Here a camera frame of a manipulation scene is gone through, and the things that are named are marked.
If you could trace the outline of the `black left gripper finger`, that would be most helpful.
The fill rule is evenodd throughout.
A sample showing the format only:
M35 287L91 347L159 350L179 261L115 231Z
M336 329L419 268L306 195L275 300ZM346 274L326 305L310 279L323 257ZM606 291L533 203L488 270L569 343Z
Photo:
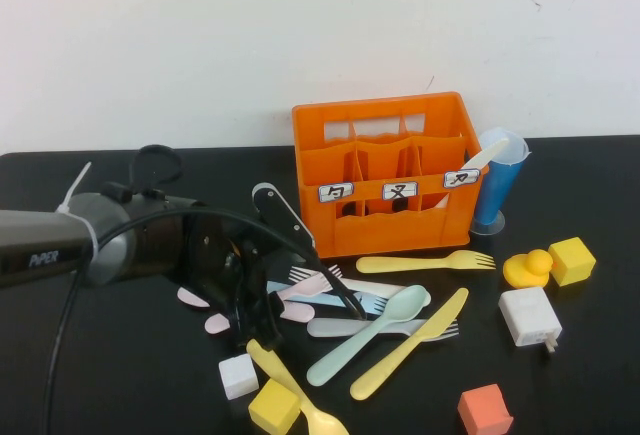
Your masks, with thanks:
M327 267L320 267L319 271L325 276L333 290L339 296L345 306L351 311L352 315L359 319L364 320L366 318L366 312L361 303L355 298L355 296L346 288L341 279L332 273Z
M229 316L232 345L245 348L250 340L262 348L271 350L283 342L279 320L283 302L279 299L262 299L253 305L237 303Z

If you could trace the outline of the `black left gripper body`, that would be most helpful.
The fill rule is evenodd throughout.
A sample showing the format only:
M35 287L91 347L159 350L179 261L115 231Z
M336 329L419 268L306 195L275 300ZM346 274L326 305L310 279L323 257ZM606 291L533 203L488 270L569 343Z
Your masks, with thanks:
M185 284L217 308L276 299L266 288L271 254L287 251L310 259L309 237L279 213L254 218L224 209L189 209L184 222Z

